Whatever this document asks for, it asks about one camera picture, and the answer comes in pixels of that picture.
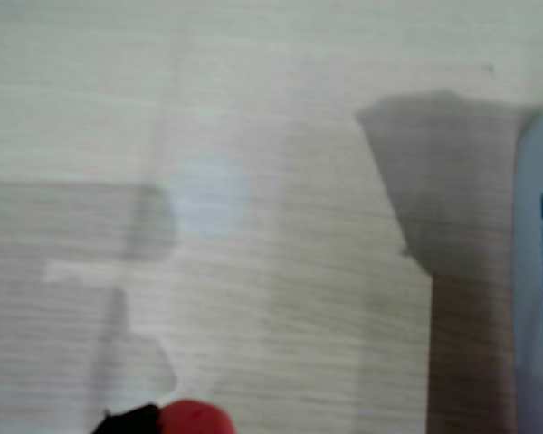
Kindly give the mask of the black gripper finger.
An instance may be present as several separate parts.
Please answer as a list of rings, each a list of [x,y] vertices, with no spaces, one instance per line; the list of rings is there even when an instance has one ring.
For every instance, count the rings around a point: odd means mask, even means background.
[[[147,404],[120,414],[105,412],[100,434],[156,434],[159,428],[159,407]]]

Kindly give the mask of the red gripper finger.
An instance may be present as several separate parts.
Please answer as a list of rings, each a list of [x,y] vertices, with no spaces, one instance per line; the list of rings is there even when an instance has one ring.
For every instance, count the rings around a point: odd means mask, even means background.
[[[174,401],[159,411],[160,432],[166,434],[235,434],[227,412],[195,400]]]

